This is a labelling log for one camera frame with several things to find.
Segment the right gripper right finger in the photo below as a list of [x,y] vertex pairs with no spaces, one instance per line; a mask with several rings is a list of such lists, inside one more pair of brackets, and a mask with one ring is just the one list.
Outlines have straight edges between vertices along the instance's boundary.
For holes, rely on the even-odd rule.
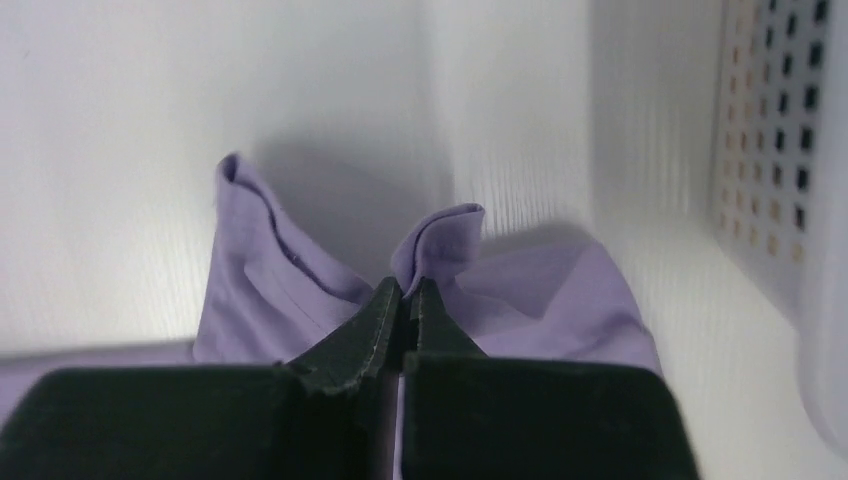
[[409,300],[405,479],[696,479],[677,402],[640,367],[490,357],[425,279]]

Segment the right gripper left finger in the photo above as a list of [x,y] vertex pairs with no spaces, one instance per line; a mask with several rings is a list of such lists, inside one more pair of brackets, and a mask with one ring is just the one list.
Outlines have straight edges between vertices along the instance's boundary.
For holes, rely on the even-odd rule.
[[75,368],[1,433],[5,479],[388,479],[402,291],[383,280],[294,360]]

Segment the purple t shirt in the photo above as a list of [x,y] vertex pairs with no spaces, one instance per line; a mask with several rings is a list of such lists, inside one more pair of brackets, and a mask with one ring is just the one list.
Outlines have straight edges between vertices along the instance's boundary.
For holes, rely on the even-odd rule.
[[[176,343],[32,358],[1,369],[1,433],[46,375],[75,368],[287,363],[352,318],[370,285],[292,222],[236,155],[217,169],[217,220],[197,335]],[[448,314],[490,357],[633,366],[662,380],[654,338],[607,251],[589,241],[479,259],[484,209],[462,204],[423,219],[398,246],[391,275],[403,297],[393,473],[401,475],[404,358],[410,297],[434,281]]]

